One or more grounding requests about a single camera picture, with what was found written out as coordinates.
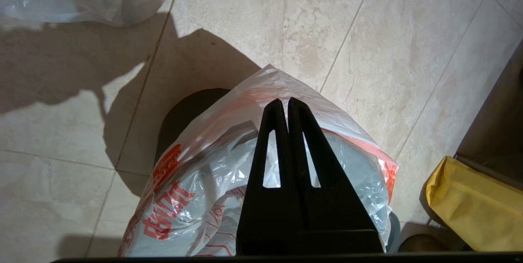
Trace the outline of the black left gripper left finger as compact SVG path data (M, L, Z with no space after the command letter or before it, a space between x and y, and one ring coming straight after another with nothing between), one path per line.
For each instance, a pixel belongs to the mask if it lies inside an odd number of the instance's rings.
M265 188L264 175L271 132L275 133L280 187ZM295 152L291 147L280 99L264 109L239 226L237 255L290 255L303 229L297 191Z

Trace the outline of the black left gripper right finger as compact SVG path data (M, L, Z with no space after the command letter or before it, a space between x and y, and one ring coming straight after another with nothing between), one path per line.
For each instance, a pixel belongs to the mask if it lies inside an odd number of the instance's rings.
M383 253L377 229L310 108L289 100L293 179L302 226L298 247L308 254Z

